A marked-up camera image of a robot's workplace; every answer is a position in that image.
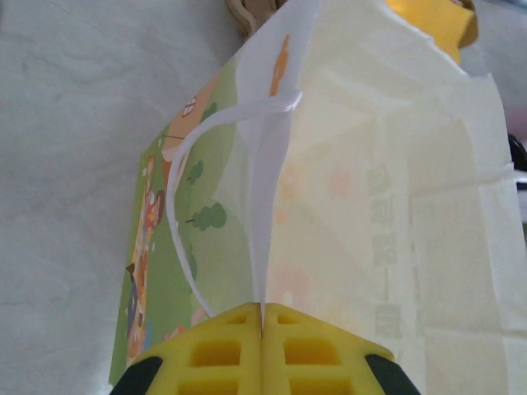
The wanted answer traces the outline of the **white green printed paper bag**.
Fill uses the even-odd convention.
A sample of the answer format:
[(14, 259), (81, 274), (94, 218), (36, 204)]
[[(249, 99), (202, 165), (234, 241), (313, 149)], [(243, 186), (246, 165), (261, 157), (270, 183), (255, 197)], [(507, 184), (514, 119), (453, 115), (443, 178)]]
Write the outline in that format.
[(385, 0), (288, 0), (139, 160), (109, 382), (247, 303), (388, 349), (421, 395), (527, 395), (501, 97)]

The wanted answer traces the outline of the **brown pulp cup carrier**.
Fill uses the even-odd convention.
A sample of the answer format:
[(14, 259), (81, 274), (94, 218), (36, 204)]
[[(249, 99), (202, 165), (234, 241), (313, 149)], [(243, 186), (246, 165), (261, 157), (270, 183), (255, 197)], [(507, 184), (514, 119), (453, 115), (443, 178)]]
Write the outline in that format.
[(287, 0), (224, 0), (243, 40), (247, 40)]

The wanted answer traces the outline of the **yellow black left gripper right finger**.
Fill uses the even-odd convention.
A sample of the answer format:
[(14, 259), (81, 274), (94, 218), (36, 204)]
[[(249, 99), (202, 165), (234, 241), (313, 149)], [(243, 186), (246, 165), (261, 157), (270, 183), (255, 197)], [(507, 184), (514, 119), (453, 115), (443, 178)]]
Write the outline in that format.
[(391, 351), (281, 304), (267, 304), (262, 395), (421, 395)]

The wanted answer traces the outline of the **yellow cardboard box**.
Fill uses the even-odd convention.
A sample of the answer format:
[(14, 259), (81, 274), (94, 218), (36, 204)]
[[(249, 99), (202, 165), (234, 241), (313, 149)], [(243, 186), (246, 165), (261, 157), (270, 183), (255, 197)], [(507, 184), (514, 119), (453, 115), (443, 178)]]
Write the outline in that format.
[(478, 39), (472, 0), (385, 0), (406, 22), (431, 36), (436, 46), (460, 62), (460, 50)]

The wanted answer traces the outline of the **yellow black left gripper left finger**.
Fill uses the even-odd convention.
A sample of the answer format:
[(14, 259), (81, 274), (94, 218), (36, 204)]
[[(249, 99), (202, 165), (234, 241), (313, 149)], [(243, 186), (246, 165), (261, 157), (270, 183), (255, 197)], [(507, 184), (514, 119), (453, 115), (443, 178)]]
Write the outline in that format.
[(262, 395), (260, 339), (260, 305), (240, 305), (144, 351), (109, 395)]

